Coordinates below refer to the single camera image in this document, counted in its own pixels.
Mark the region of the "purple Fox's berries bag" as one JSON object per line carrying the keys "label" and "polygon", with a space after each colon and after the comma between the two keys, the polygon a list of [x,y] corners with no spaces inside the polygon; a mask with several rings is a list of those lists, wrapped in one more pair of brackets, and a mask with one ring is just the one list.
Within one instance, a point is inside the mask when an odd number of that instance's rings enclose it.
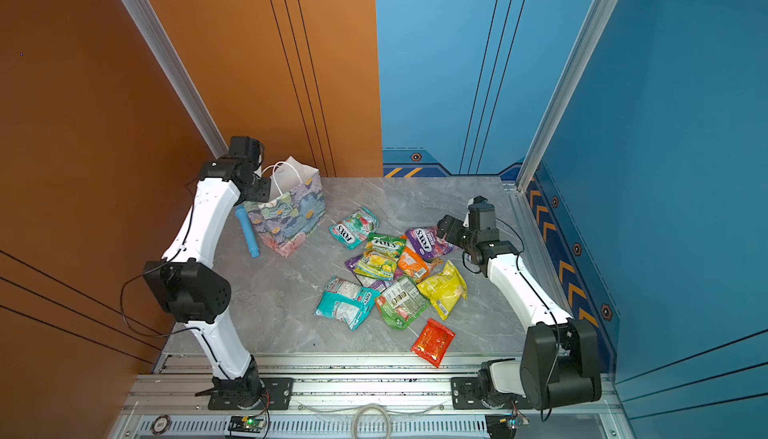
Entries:
{"label": "purple Fox's berries bag", "polygon": [[436,226],[414,227],[405,233],[414,251],[425,261],[432,262],[450,254],[455,246],[438,236]]}

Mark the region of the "floral paper gift bag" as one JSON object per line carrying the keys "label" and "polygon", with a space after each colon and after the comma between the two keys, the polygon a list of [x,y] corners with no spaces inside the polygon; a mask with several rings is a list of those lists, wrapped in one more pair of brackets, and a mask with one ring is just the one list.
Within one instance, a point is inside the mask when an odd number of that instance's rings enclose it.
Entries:
{"label": "floral paper gift bag", "polygon": [[289,156],[267,167],[266,202],[245,201],[245,211],[262,242],[288,258],[307,240],[325,214],[320,171]]}

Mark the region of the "green Fox's candy bag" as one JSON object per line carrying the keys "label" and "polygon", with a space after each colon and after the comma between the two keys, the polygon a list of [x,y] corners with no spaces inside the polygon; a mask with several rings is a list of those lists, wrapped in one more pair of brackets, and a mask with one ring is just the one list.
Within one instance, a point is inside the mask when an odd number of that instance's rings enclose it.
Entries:
{"label": "green Fox's candy bag", "polygon": [[405,249],[406,240],[402,237],[371,233],[353,272],[375,280],[392,280]]}

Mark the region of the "teal Fox's candy bag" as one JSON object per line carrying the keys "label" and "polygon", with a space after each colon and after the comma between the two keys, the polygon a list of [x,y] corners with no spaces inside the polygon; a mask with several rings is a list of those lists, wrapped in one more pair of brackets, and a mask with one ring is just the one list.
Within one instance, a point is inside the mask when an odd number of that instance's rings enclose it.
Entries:
{"label": "teal Fox's candy bag", "polygon": [[379,227],[379,218],[366,207],[359,207],[352,214],[329,228],[332,237],[347,249],[353,250],[368,240]]}

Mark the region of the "teal white snack bag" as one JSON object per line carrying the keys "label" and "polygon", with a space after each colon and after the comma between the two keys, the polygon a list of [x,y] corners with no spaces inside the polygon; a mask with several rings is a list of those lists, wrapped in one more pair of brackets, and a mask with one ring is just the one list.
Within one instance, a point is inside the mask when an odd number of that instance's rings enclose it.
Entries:
{"label": "teal white snack bag", "polygon": [[341,321],[355,331],[369,316],[379,296],[374,289],[334,276],[325,285],[315,314]]}

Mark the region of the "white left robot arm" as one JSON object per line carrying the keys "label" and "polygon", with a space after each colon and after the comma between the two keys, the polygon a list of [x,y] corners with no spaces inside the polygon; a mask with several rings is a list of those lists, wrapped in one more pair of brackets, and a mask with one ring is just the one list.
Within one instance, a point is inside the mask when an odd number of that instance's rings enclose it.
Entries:
{"label": "white left robot arm", "polygon": [[232,209],[269,196],[270,183],[261,176],[263,154],[259,141],[234,136],[224,155],[205,163],[177,236],[142,273],[161,309],[193,334],[209,360],[212,387],[204,393],[243,409],[261,399],[264,386],[231,319],[231,285],[213,270],[213,261]]}

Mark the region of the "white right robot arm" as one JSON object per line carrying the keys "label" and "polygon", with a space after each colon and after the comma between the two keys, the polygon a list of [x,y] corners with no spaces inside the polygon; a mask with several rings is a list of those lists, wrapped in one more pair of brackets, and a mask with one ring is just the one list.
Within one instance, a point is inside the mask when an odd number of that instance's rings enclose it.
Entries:
{"label": "white right robot arm", "polygon": [[437,237],[469,256],[525,327],[519,359],[480,366],[480,400],[501,408],[523,399],[541,412],[598,401],[602,379],[596,326],[573,318],[547,294],[524,263],[524,242],[503,240],[500,223],[494,205],[483,196],[468,202],[463,219],[446,215],[437,223]]}

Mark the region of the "orange snack bag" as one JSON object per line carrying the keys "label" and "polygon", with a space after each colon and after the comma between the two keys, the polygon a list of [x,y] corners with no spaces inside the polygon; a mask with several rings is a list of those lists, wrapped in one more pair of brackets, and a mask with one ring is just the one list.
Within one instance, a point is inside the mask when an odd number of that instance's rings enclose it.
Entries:
{"label": "orange snack bag", "polygon": [[443,263],[441,258],[426,261],[416,251],[406,247],[399,257],[398,268],[415,284],[418,284],[429,277]]}

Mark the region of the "yellow snack bag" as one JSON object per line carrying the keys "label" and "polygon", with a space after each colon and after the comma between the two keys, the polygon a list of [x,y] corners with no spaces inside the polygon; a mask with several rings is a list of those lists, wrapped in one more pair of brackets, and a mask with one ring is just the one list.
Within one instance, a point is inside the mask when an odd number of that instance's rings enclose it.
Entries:
{"label": "yellow snack bag", "polygon": [[443,269],[417,284],[442,320],[446,320],[460,299],[468,298],[468,287],[456,266],[446,261]]}

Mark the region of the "green snack bag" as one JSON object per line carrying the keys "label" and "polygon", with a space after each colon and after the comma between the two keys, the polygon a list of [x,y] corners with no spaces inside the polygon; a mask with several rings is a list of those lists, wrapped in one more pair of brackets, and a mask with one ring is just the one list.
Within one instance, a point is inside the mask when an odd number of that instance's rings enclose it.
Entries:
{"label": "green snack bag", "polygon": [[383,321],[394,330],[407,329],[429,306],[429,302],[407,276],[402,276],[376,299]]}

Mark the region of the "red snack packet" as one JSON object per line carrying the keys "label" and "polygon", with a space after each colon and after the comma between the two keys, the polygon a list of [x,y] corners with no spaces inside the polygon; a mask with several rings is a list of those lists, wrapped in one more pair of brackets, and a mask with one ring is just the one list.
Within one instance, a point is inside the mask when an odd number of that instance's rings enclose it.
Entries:
{"label": "red snack packet", "polygon": [[434,319],[429,319],[412,345],[411,351],[439,368],[454,338],[455,333],[452,330]]}

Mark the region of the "right circuit board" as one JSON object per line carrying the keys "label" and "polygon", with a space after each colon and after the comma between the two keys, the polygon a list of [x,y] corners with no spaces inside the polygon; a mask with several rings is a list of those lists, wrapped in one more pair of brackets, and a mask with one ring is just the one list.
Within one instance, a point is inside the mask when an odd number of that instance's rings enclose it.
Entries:
{"label": "right circuit board", "polygon": [[530,424],[523,414],[486,415],[485,422],[490,439],[514,439],[521,427]]}

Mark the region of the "green circuit board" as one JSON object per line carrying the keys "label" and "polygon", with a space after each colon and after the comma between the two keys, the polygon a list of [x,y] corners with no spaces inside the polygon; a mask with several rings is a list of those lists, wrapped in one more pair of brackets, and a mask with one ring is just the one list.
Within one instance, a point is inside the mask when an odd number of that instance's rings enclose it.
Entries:
{"label": "green circuit board", "polygon": [[264,438],[269,421],[264,416],[233,415],[227,425],[227,436],[232,438]]}

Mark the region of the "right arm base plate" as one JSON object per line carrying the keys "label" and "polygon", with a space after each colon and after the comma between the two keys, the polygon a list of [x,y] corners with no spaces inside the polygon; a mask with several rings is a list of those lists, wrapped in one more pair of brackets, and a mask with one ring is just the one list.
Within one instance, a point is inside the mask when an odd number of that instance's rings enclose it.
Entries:
{"label": "right arm base plate", "polygon": [[451,401],[455,410],[514,410],[529,409],[526,397],[512,393],[491,393],[481,387],[476,376],[450,379]]}

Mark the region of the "aluminium frame rail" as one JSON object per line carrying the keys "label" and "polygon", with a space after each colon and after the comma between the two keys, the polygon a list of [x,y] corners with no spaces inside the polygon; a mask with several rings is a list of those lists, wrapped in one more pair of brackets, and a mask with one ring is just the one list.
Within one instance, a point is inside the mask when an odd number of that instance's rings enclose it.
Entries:
{"label": "aluminium frame rail", "polygon": [[612,385],[596,402],[529,409],[455,410],[452,377],[476,376],[482,354],[451,354],[436,368],[410,353],[262,355],[262,378],[294,379],[289,408],[214,411],[197,393],[211,383],[199,354],[166,354],[135,380],[112,427],[114,438],[232,438],[233,415],[264,416],[264,438],[489,438],[486,415],[523,414],[515,438],[629,438],[632,430]]}

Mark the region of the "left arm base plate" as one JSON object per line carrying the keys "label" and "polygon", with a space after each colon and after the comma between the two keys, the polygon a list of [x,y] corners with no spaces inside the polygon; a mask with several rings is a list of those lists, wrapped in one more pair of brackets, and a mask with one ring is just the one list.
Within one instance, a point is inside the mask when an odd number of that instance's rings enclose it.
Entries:
{"label": "left arm base plate", "polygon": [[214,411],[262,410],[284,411],[289,408],[294,379],[267,377],[251,381],[220,380],[213,378],[214,386],[197,396],[209,395],[208,409]]}

